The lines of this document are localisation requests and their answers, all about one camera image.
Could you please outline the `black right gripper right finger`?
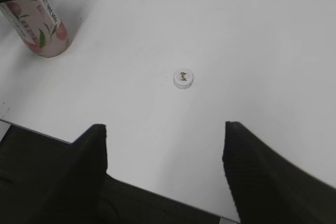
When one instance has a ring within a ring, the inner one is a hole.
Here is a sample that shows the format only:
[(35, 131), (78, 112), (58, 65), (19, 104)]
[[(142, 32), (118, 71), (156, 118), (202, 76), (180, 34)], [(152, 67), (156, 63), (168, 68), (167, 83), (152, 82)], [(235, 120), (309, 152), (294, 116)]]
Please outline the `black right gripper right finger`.
[(223, 167), (241, 223), (335, 223), (335, 188), (226, 122)]

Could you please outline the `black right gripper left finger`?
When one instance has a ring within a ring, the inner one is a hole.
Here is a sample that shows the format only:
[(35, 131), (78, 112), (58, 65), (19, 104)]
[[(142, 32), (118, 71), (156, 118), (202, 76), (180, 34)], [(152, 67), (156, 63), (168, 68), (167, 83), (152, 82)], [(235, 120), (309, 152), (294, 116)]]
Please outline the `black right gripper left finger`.
[(98, 223), (107, 170), (107, 130), (94, 124), (29, 177), (28, 223)]

